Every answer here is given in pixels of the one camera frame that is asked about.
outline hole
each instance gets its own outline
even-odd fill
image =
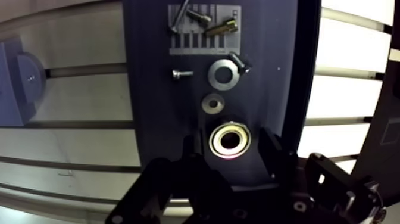
[[[237,147],[239,143],[240,143],[240,137],[237,133],[227,133],[221,139],[222,147],[227,149]]]
[[[319,178],[319,180],[318,180],[318,183],[323,184],[324,181],[325,181],[325,176],[324,176],[324,175],[321,175],[320,178]]]
[[[212,100],[208,103],[211,108],[216,108],[218,106],[218,102],[216,100]]]
[[[215,73],[215,79],[219,83],[228,83],[232,80],[232,72],[225,67],[219,68]]]

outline white wall panel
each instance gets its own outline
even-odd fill
[[[370,124],[305,126],[298,155],[308,158],[311,153],[326,157],[359,154]]]
[[[100,173],[0,163],[0,183],[38,191],[119,200],[139,177],[131,173]]]
[[[338,162],[336,163],[336,165],[342,168],[342,170],[344,170],[346,173],[351,174],[356,162],[357,162],[356,160],[350,160],[350,161]]]
[[[24,26],[14,33],[45,68],[126,61],[121,5]]]
[[[322,0],[322,7],[393,25],[395,0]]]
[[[49,79],[32,121],[132,120],[126,74]]]
[[[2,0],[0,1],[0,22],[45,10],[94,1],[98,0]]]
[[[382,82],[314,76],[307,118],[373,116]]]
[[[47,217],[37,216],[34,214],[0,207],[0,223],[12,224],[73,224],[56,219],[49,219]]]
[[[387,33],[322,18],[316,64],[384,73],[390,38]]]
[[[140,166],[134,130],[0,129],[0,156],[62,163]]]

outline hex socket screw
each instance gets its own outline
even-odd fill
[[[170,30],[174,33],[178,33],[178,25],[180,23],[180,21],[183,18],[183,15],[186,11],[186,8],[188,7],[188,3],[189,0],[184,0],[183,3],[181,4],[178,14],[176,15],[175,19],[174,19],[174,23],[172,24],[172,26],[170,27]]]
[[[189,8],[186,10],[186,15],[192,20],[196,20],[201,26],[204,27],[207,27],[212,20],[211,17],[203,15]]]
[[[230,52],[228,57],[237,65],[240,74],[245,74],[250,72],[252,66],[249,63],[243,62],[240,56],[238,56],[236,53]]]
[[[177,69],[172,70],[172,78],[174,80],[179,80],[181,77],[185,76],[193,76],[194,72],[192,71],[179,71]]]
[[[224,33],[233,33],[239,30],[238,24],[234,18],[225,21],[221,25],[211,27],[204,31],[206,36],[222,35]]]

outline black mount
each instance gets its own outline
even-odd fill
[[[358,181],[321,154],[305,167],[279,138],[260,130],[258,150],[273,187],[234,191],[223,176],[194,153],[195,137],[183,141],[182,159],[155,159],[107,217],[107,224],[160,223],[173,195],[186,195],[193,208],[184,223],[361,223],[382,209],[376,184]]]

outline metal washer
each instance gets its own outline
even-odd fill
[[[220,83],[216,78],[217,70],[223,67],[228,68],[232,72],[232,78],[227,83]],[[219,91],[226,91],[233,88],[238,84],[239,78],[240,74],[237,65],[233,61],[227,59],[221,59],[214,62],[208,70],[208,81],[210,82],[210,85]]]
[[[210,102],[217,102],[217,106],[211,107]],[[201,102],[201,107],[207,114],[218,114],[225,107],[225,100],[218,94],[208,94]]]

